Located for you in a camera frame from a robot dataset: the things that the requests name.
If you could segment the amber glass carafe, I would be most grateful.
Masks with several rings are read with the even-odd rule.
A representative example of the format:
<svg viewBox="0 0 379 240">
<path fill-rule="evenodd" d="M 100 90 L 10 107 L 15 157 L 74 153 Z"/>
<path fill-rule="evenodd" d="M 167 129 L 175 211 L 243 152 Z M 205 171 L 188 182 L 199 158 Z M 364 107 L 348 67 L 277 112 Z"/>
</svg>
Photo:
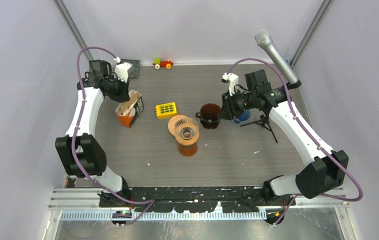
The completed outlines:
<svg viewBox="0 0 379 240">
<path fill-rule="evenodd" d="M 192 145 L 178 145 L 178 151 L 181 155 L 185 157 L 191 157 L 198 151 L 198 144 L 194 143 Z"/>
</svg>

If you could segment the yellow green window block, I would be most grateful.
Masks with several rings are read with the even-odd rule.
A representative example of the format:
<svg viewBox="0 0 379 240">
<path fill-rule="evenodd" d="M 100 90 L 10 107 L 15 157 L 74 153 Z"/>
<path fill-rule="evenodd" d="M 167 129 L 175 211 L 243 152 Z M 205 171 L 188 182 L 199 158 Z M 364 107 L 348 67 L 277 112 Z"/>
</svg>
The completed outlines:
<svg viewBox="0 0 379 240">
<path fill-rule="evenodd" d="M 156 105 L 155 114 L 157 119 L 165 119 L 176 116 L 178 114 L 176 103 L 168 102 Z"/>
</svg>

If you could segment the small toy train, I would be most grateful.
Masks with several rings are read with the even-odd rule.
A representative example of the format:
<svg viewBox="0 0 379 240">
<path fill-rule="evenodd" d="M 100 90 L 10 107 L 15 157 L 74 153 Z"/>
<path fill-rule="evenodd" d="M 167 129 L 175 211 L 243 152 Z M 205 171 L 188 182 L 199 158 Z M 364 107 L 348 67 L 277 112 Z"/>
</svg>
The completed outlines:
<svg viewBox="0 0 379 240">
<path fill-rule="evenodd" d="M 159 70 L 160 68 L 166 68 L 169 70 L 172 68 L 174 63 L 171 60 L 161 60 L 161 58 L 155 58 L 152 65 L 156 70 Z"/>
</svg>

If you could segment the dark grey baseplate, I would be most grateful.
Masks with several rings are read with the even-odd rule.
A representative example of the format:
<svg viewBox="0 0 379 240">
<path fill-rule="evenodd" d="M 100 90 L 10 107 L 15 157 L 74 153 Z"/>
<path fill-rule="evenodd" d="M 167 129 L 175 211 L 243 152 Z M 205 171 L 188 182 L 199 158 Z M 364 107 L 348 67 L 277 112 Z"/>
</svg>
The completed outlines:
<svg viewBox="0 0 379 240">
<path fill-rule="evenodd" d="M 132 66 L 128 70 L 128 78 L 129 79 L 137 79 L 140 74 L 140 60 L 135 60 L 135 59 L 121 59 L 120 63 L 129 63 Z"/>
</svg>

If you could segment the wooden ring holder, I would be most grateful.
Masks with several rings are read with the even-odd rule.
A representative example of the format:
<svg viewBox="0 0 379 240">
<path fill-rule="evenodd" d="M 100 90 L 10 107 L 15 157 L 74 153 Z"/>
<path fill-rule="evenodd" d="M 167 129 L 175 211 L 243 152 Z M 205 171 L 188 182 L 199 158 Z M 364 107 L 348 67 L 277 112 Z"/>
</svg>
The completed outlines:
<svg viewBox="0 0 379 240">
<path fill-rule="evenodd" d="M 175 139 L 182 146 L 191 146 L 194 145 L 200 137 L 199 132 L 191 132 L 189 130 L 176 131 Z"/>
</svg>

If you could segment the coffee filter box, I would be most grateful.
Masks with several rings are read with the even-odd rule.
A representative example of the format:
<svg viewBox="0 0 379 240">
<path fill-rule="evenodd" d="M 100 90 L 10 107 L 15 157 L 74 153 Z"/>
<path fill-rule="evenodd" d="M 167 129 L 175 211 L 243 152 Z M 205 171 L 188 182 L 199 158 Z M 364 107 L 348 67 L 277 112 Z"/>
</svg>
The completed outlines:
<svg viewBox="0 0 379 240">
<path fill-rule="evenodd" d="M 122 126 L 131 128 L 141 113 L 144 111 L 145 106 L 142 94 L 139 91 L 130 90 L 128 95 L 129 100 L 120 103 L 117 106 L 115 113 L 117 115 L 119 123 Z"/>
</svg>

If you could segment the blue dripper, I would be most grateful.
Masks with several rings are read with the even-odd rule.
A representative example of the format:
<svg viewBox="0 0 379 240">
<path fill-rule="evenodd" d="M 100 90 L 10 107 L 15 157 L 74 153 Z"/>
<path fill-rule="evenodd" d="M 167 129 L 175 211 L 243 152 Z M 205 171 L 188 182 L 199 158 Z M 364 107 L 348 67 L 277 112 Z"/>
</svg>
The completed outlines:
<svg viewBox="0 0 379 240">
<path fill-rule="evenodd" d="M 245 109 L 243 113 L 239 117 L 236 117 L 233 121 L 236 124 L 240 124 L 241 122 L 247 121 L 250 117 L 251 117 L 251 111 L 248 109 Z"/>
</svg>

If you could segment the silver microphone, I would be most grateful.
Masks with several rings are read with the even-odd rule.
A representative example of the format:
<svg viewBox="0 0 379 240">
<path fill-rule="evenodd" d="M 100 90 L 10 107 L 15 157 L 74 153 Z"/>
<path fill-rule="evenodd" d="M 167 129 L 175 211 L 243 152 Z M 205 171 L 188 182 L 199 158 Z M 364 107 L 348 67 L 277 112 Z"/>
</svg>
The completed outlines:
<svg viewBox="0 0 379 240">
<path fill-rule="evenodd" d="M 280 70 L 287 82 L 289 84 L 297 83 L 299 78 L 275 46 L 271 35 L 265 29 L 262 29 L 254 36 L 254 39 L 257 45 L 266 52 L 275 66 Z"/>
</svg>

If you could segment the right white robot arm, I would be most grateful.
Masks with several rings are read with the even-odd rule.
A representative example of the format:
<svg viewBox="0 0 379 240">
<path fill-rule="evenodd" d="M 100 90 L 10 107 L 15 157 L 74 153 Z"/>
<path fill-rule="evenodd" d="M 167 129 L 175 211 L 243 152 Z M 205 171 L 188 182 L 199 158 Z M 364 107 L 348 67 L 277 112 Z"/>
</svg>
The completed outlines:
<svg viewBox="0 0 379 240">
<path fill-rule="evenodd" d="M 301 194 L 308 199 L 341 186 L 349 157 L 326 144 L 300 116 L 294 102 L 287 96 L 284 86 L 273 89 L 264 70 L 245 75 L 247 88 L 236 90 L 239 77 L 224 73 L 221 81 L 228 84 L 222 94 L 221 120 L 236 120 L 245 110 L 258 109 L 268 121 L 273 121 L 285 133 L 299 153 L 304 169 L 295 175 L 281 175 L 264 182 L 263 200 L 276 205 L 283 195 Z"/>
</svg>

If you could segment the clear glass dripper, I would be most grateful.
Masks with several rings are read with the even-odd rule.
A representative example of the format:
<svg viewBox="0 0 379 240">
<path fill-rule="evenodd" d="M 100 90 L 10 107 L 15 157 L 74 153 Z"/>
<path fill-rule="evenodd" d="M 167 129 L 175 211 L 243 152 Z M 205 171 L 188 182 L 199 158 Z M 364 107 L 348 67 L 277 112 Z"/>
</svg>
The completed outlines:
<svg viewBox="0 0 379 240">
<path fill-rule="evenodd" d="M 174 133 L 179 139 L 193 139 L 199 134 L 199 124 L 194 118 L 182 117 L 174 124 Z"/>
</svg>

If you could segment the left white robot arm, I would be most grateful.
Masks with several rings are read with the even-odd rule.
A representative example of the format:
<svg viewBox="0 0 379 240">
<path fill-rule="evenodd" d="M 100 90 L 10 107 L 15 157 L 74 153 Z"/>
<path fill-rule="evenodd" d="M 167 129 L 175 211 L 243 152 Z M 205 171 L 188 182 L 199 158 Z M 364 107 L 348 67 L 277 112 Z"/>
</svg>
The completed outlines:
<svg viewBox="0 0 379 240">
<path fill-rule="evenodd" d="M 72 123 L 55 149 L 69 176 L 85 178 L 98 185 L 119 207 L 130 203 L 131 194 L 123 177 L 107 166 L 107 155 L 95 137 L 101 104 L 106 97 L 124 103 L 130 100 L 129 71 L 132 63 L 115 58 L 116 66 L 105 60 L 91 60 L 89 71 L 79 76 L 78 102 Z"/>
</svg>

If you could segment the brown glass dripper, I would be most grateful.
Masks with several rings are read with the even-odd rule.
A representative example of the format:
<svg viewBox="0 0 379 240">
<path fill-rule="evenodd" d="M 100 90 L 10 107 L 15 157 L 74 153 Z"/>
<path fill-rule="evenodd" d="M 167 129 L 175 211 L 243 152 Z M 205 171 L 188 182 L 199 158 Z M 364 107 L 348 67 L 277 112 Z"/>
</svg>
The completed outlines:
<svg viewBox="0 0 379 240">
<path fill-rule="evenodd" d="M 221 111 L 221 107 L 214 103 L 204 104 L 198 112 L 195 113 L 195 117 L 200 120 L 203 128 L 208 130 L 214 130 L 218 127 L 220 119 L 218 117 Z"/>
</svg>

